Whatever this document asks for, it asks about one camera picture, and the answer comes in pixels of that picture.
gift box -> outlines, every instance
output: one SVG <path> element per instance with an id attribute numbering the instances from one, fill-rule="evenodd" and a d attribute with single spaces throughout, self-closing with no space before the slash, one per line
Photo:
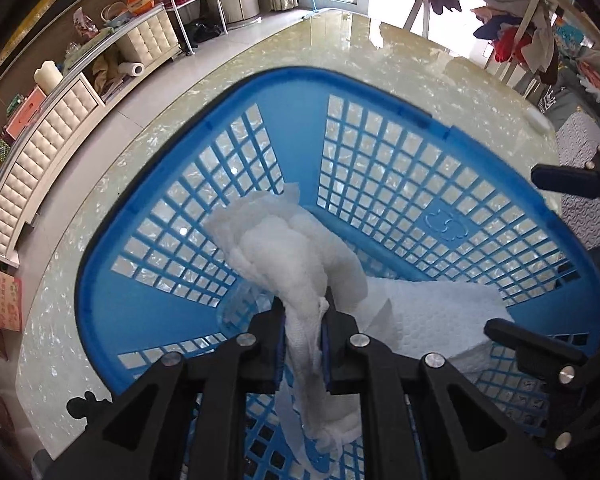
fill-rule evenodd
<path id="1" fill-rule="evenodd" d="M 22 282 L 0 272 L 0 329 L 22 332 Z"/>

glossy tile floor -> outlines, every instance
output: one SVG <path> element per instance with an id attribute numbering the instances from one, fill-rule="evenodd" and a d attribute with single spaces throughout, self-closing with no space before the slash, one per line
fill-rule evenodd
<path id="1" fill-rule="evenodd" d="M 84 427 L 66 413 L 67 400 L 86 390 L 98 398 L 108 395 L 81 345 L 74 305 L 78 266 L 97 226 L 150 157 L 209 101 L 254 73 L 297 65 L 349 75 L 411 102 L 443 124 L 462 128 L 525 176 L 535 163 L 557 163 L 554 136 L 533 130 L 525 119 L 528 103 L 518 94 L 468 60 L 400 28 L 332 9 L 255 44 L 184 92 L 128 143 L 82 202 L 73 199 L 80 206 L 35 292 L 16 380 L 22 407 L 52 456 Z M 144 102 L 151 98 L 148 94 Z M 104 144 L 100 156 L 112 160 L 106 149 Z M 91 158 L 85 155 L 76 162 L 84 166 L 75 170 L 76 189 L 89 187 L 78 180 L 91 171 L 93 162 L 102 165 L 93 160 L 97 156 L 92 152 Z M 66 205 L 60 198 L 45 205 L 40 225 L 47 233 L 46 222 L 55 218 L 54 202 L 58 208 Z M 54 232 L 62 233 L 62 226 Z"/>
<path id="2" fill-rule="evenodd" d="M 194 56 L 168 62 L 128 95 L 93 131 L 62 171 L 45 198 L 35 228 L 23 233 L 18 250 L 22 280 L 22 307 L 27 319 L 47 264 L 78 208 L 102 175 L 136 136 L 187 89 L 210 72 L 279 30 L 302 20 L 306 10 L 264 16 L 261 23 L 231 30 L 228 35 L 202 43 Z M 18 402 L 14 380 L 22 335 L 5 332 L 10 360 L 0 359 L 0 394 L 16 427 L 26 456 L 42 448 Z"/>

red clothing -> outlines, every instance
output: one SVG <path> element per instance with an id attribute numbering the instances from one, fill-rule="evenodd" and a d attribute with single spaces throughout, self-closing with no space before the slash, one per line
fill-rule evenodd
<path id="1" fill-rule="evenodd" d="M 511 51 L 513 50 L 513 38 L 515 37 L 517 31 L 517 27 L 508 28 L 504 31 L 504 34 L 498 41 L 493 42 L 497 62 L 502 63 L 504 61 L 508 61 L 511 58 Z M 522 56 L 520 49 L 524 46 L 527 46 L 529 43 L 531 43 L 531 36 L 525 32 L 522 35 L 522 38 L 520 38 L 518 46 L 516 47 L 516 51 L 513 54 L 517 62 L 519 62 L 523 66 L 526 66 L 526 61 L 525 58 Z"/>
<path id="2" fill-rule="evenodd" d="M 586 77 L 589 82 L 600 90 L 600 73 L 585 61 L 578 62 L 578 72 Z"/>

